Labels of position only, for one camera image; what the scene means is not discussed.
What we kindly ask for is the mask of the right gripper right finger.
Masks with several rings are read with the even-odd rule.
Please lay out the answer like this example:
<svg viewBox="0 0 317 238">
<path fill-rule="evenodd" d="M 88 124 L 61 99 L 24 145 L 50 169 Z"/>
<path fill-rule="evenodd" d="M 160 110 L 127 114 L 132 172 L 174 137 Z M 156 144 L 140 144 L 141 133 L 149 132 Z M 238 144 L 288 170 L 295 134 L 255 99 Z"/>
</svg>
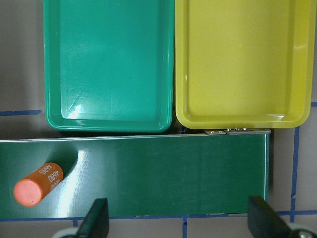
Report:
<svg viewBox="0 0 317 238">
<path fill-rule="evenodd" d="M 291 229 L 260 196 L 248 198 L 248 229 L 254 238 L 288 238 Z"/>
</svg>

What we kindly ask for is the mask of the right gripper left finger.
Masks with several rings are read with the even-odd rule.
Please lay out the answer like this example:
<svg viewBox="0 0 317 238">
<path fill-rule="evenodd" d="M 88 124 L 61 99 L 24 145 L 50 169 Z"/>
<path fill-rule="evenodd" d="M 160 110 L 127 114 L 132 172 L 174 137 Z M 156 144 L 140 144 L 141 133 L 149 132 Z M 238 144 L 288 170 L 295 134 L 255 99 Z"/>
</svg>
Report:
<svg viewBox="0 0 317 238">
<path fill-rule="evenodd" d="M 83 223 L 76 232 L 76 238 L 106 238 L 109 232 L 108 202 L 98 198 L 92 204 Z"/>
</svg>

